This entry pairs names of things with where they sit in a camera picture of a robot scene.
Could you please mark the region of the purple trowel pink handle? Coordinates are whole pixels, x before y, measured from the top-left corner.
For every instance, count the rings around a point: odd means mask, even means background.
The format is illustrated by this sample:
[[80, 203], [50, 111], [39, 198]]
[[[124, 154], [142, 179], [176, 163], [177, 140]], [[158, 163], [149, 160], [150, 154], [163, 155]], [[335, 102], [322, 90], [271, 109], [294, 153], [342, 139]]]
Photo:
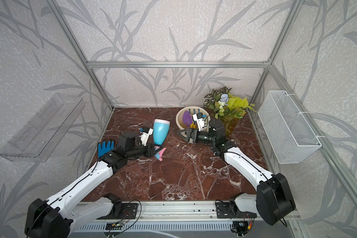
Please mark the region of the purple trowel pink handle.
[[189, 111], [184, 111], [183, 116], [182, 116], [182, 121], [186, 125], [187, 128], [190, 127], [190, 125], [193, 123], [193, 118]]

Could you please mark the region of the blue rake yellow handle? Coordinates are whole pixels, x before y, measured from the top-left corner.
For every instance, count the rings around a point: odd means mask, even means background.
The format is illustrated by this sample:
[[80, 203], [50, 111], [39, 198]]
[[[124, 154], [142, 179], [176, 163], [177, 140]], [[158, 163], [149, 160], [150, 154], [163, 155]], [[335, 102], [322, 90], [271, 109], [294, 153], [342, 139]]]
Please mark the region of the blue rake yellow handle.
[[192, 117], [193, 117], [193, 115], [196, 115], [196, 114], [200, 113], [199, 109], [189, 109], [188, 111], [189, 111], [189, 113], [191, 114]]

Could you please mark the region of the teal white spray bottle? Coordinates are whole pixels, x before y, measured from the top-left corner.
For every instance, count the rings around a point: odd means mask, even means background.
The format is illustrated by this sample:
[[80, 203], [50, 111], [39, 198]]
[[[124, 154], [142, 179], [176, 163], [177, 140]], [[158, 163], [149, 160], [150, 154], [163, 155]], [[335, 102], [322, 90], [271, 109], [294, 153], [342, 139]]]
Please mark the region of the teal white spray bottle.
[[154, 120], [154, 127], [153, 127], [153, 140], [154, 140], [154, 148], [155, 148], [155, 157], [159, 160], [163, 160], [163, 153], [165, 152], [166, 148], [162, 147], [164, 143], [168, 131], [169, 131], [170, 122], [161, 119]]

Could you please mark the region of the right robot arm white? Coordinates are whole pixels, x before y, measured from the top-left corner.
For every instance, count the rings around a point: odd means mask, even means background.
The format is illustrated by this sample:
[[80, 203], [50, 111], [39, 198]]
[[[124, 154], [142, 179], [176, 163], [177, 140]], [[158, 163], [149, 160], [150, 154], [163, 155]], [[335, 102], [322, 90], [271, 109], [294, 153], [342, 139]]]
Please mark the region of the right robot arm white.
[[211, 119], [208, 131], [184, 129], [178, 135], [186, 142], [209, 145], [215, 156], [238, 170], [256, 190], [256, 195], [242, 193], [231, 200], [240, 212], [251, 212], [273, 226], [296, 209], [289, 183], [281, 173], [262, 168], [226, 137], [221, 120]]

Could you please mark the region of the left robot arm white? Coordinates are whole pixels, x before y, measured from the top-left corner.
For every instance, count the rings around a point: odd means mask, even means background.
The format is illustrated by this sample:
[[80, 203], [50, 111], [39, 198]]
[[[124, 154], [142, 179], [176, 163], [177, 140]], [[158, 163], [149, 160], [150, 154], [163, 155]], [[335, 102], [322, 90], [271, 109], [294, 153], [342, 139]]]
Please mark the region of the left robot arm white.
[[46, 200], [36, 199], [28, 208], [25, 235], [29, 238], [67, 238], [78, 228], [111, 212], [121, 212], [120, 200], [114, 195], [100, 198], [93, 204], [76, 209], [76, 205], [127, 165], [128, 160], [139, 157], [153, 158], [162, 149], [164, 139], [127, 131], [114, 141], [98, 144], [97, 162], [82, 176]]

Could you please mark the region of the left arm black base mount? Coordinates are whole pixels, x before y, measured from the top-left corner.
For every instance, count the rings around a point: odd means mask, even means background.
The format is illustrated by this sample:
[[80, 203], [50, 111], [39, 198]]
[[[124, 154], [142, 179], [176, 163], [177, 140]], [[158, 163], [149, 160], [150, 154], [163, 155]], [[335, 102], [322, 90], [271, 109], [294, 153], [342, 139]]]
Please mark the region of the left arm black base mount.
[[122, 199], [118, 196], [108, 193], [104, 196], [108, 198], [113, 203], [113, 208], [110, 213], [103, 217], [104, 219], [135, 219], [139, 204], [138, 202], [123, 203]]

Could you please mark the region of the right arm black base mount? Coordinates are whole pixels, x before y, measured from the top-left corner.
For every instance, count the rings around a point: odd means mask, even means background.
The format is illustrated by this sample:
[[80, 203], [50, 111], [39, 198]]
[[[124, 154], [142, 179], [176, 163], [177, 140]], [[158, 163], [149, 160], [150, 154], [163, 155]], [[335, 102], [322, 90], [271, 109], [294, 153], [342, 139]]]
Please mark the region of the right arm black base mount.
[[216, 212], [217, 218], [219, 219], [226, 219], [226, 218], [249, 218], [255, 219], [257, 218], [257, 213], [250, 212], [250, 211], [241, 211], [237, 207], [236, 199], [240, 195], [244, 197], [247, 196], [247, 193], [238, 193], [235, 196], [231, 197], [228, 202], [224, 202], [222, 200], [216, 200]]

